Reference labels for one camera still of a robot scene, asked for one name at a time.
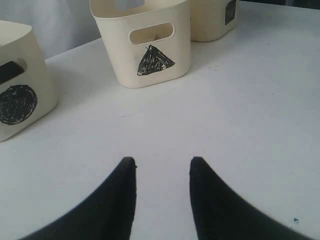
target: black circle drawing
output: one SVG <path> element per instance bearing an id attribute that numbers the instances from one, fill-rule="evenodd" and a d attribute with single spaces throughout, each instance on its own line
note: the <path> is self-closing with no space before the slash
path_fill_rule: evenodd
<path id="1" fill-rule="evenodd" d="M 0 122 L 17 125 L 29 118 L 38 104 L 35 91 L 28 85 L 15 85 L 0 94 Z"/>

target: white tabletop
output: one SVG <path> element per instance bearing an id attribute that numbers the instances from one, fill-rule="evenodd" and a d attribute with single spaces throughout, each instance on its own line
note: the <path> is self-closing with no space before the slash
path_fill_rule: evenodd
<path id="1" fill-rule="evenodd" d="M 49 59 L 58 106 L 0 143 L 0 239 L 68 212 L 124 156 L 138 166 L 132 240 L 197 239 L 193 156 L 320 239 L 319 23 L 317 10 L 241 2 L 233 31 L 192 44 L 187 75 L 141 89 L 118 84 L 101 39 Z"/>

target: cream plastic bin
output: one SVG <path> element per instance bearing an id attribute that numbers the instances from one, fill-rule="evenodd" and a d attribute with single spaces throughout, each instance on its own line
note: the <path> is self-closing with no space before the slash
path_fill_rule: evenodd
<path id="1" fill-rule="evenodd" d="M 0 142 L 57 103 L 56 92 L 31 26 L 0 21 Z"/>
<path id="2" fill-rule="evenodd" d="M 189 70 L 189 0 L 145 0 L 125 11 L 116 9 L 116 0 L 91 0 L 90 5 L 121 85 L 141 88 Z"/>
<path id="3" fill-rule="evenodd" d="M 238 22 L 239 0 L 191 0 L 191 39 L 210 42 Z"/>

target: hand-drawn symbol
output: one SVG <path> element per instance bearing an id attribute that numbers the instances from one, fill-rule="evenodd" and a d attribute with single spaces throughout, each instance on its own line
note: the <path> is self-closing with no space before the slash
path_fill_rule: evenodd
<path id="1" fill-rule="evenodd" d="M 149 45 L 139 64 L 137 75 L 145 76 L 160 72 L 165 69 L 171 68 L 175 64 L 175 62 L 164 55 L 158 48 Z"/>
<path id="2" fill-rule="evenodd" d="M 28 85 L 15 85 L 0 94 L 0 122 L 17 125 L 31 116 L 38 104 L 35 91 Z"/>
<path id="3" fill-rule="evenodd" d="M 225 21 L 224 25 L 227 25 L 230 23 L 233 19 L 235 19 L 236 16 L 236 6 L 237 6 L 237 0 L 231 0 L 228 2 L 225 8 Z"/>

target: white table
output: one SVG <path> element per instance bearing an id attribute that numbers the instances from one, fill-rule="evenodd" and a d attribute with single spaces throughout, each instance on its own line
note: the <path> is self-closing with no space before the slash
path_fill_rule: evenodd
<path id="1" fill-rule="evenodd" d="M 233 31 L 192 44 L 187 75 L 141 89 L 118 84 L 102 40 L 49 59 L 58 106 L 0 144 L 0 239 L 68 212 L 124 156 L 138 166 L 132 240 L 197 239 L 193 156 L 320 239 L 319 23 L 317 10 L 241 2 Z"/>

